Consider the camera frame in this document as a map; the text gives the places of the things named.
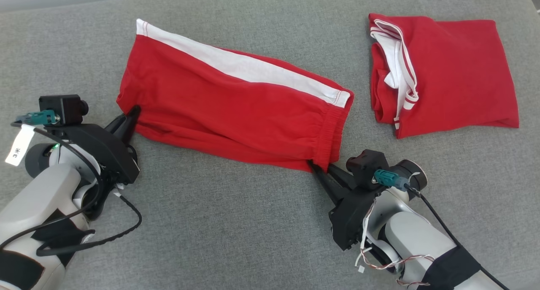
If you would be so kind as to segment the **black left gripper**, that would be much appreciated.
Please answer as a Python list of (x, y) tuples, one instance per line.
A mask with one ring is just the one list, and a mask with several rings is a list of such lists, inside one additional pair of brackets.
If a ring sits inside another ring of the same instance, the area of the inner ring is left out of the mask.
[(133, 106), (128, 113), (117, 116), (105, 128), (93, 123), (73, 126), (47, 126), (47, 132), (64, 136), (92, 155), (106, 169), (119, 174), (122, 183), (133, 184), (140, 169), (128, 151), (127, 145), (135, 132), (141, 113), (140, 106)]

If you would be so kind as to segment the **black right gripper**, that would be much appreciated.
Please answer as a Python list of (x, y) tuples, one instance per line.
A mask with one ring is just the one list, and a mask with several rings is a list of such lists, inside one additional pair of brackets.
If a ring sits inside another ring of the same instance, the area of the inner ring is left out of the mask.
[(354, 176), (331, 164), (328, 173), (309, 161), (315, 179), (335, 207), (329, 212), (332, 238), (341, 250), (351, 249), (362, 232), (362, 221), (372, 207), (378, 192), (351, 191), (358, 186)]

